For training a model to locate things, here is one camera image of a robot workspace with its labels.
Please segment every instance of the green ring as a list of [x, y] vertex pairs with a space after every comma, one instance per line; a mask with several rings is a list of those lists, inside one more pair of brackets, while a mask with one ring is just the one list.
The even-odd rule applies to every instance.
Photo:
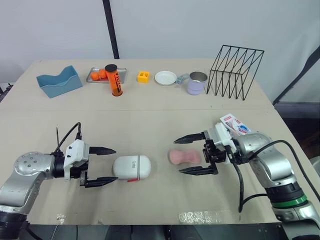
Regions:
[[287, 207], [292, 207], [295, 205], [302, 204], [306, 200], [307, 200], [307, 196], [303, 194], [301, 197], [294, 200], [282, 201], [282, 202], [271, 202], [271, 204], [274, 208], [287, 208]]

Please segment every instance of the black wire rack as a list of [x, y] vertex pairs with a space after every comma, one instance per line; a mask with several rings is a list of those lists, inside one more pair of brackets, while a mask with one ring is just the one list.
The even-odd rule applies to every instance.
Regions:
[[206, 94], [245, 100], [260, 66], [264, 50], [222, 45], [209, 74]]

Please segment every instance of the white saucer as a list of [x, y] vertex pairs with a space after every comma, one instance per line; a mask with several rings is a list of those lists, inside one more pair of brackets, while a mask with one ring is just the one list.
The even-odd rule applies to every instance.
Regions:
[[169, 86], [176, 82], [177, 75], [172, 71], [159, 71], [155, 74], [154, 80], [162, 86]]

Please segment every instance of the black pole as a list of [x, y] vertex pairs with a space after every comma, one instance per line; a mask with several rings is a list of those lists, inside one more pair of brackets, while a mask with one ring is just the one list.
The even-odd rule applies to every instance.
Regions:
[[290, 89], [309, 71], [309, 69], [320, 59], [320, 46], [308, 57], [305, 65], [299, 75], [283, 90], [280, 95], [273, 101], [273, 105], [277, 104], [280, 99], [289, 92]]
[[103, 7], [104, 7], [106, 23], [108, 25], [109, 36], [110, 36], [110, 40], [111, 40], [113, 57], [114, 57], [114, 59], [120, 59], [118, 45], [117, 45], [117, 39], [116, 39], [116, 33], [115, 33], [115, 26], [114, 26], [114, 21], [112, 19], [110, 0], [102, 0], [102, 2], [103, 2]]

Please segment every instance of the orange cylinder can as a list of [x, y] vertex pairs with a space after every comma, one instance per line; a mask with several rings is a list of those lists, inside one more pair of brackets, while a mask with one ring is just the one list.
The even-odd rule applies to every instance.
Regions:
[[110, 89], [113, 96], [120, 96], [122, 89], [120, 85], [120, 78], [118, 73], [118, 67], [115, 64], [109, 64], [105, 66], [106, 76], [109, 80]]

